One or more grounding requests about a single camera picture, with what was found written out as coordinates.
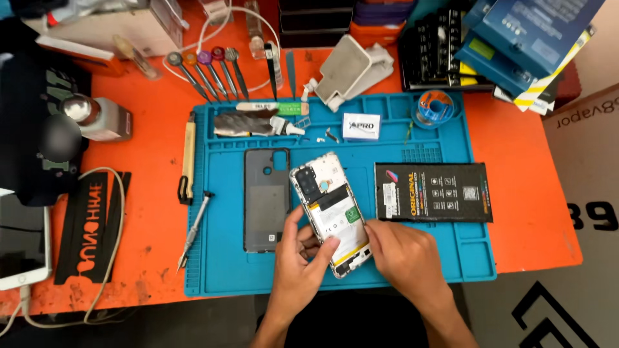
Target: blue silicone repair mat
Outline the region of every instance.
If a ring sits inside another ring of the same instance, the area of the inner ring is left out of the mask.
[[[185,270],[187,296],[263,294],[271,291],[273,253],[246,253],[243,250],[243,175],[247,149],[287,147],[290,168],[335,151],[345,168],[350,187],[366,219],[375,217],[374,163],[469,163],[473,162],[469,131],[464,116],[462,96],[451,94],[457,114],[438,129],[413,127],[406,145],[404,140],[421,93],[362,95],[344,103],[333,113],[318,98],[309,99],[311,126],[304,136],[226,138],[213,134],[213,118],[232,110],[235,104],[208,104],[196,112],[196,164],[194,203],[189,207],[192,224],[202,203],[201,192],[215,193],[209,201],[197,237],[189,251]],[[291,99],[280,102],[291,102]],[[378,142],[342,140],[342,115],[345,112],[383,116]],[[301,116],[289,117],[295,121]],[[340,137],[336,144],[324,134],[327,127]],[[316,142],[316,138],[326,142]],[[292,191],[292,206],[299,204]],[[423,223],[410,224],[436,238],[443,275],[448,282],[489,281],[496,278],[496,268],[488,229],[485,224]],[[338,280],[327,269],[321,290],[356,289],[387,286],[371,259],[345,278]]]

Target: white smartphone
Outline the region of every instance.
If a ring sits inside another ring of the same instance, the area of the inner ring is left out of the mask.
[[[0,197],[0,290],[51,274],[49,207],[26,207],[17,196]]]
[[[331,270],[343,278],[372,257],[365,220],[335,152],[290,171],[290,181],[320,243],[340,240]]]

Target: blue solder spool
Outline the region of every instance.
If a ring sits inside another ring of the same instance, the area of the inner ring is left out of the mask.
[[[454,101],[442,90],[429,90],[419,98],[415,114],[413,122],[417,126],[435,129],[454,116]]]

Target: gray back cover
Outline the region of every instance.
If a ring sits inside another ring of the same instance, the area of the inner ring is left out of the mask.
[[[285,170],[275,170],[275,152],[286,153]],[[290,206],[290,151],[250,149],[245,151],[245,203],[243,249],[248,253],[275,251]]]

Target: hand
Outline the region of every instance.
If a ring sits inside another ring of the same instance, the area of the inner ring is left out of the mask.
[[[275,247],[273,289],[265,315],[265,318],[287,324],[318,292],[324,271],[340,244],[339,239],[328,238],[319,247],[320,243],[309,225],[297,229],[302,217],[303,207],[298,206],[284,223],[282,241]],[[313,256],[309,263],[306,258]]]
[[[441,272],[434,237],[402,224],[378,220],[369,220],[366,231],[376,268],[421,314],[453,301]]]

